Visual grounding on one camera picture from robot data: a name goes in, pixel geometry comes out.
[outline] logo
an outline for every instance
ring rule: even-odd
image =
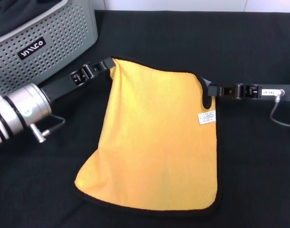
[[[41,49],[46,45],[46,42],[43,37],[40,37],[38,40],[30,44],[29,46],[22,49],[18,54],[21,60],[28,58],[30,55]]]

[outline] white sticker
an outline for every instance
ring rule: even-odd
[[[200,114],[198,114],[198,118],[199,118],[200,125],[215,122],[216,121],[216,111],[211,111],[211,112],[207,112],[207,113],[200,113]]]
[[[279,96],[281,91],[279,89],[263,89],[262,96]]]

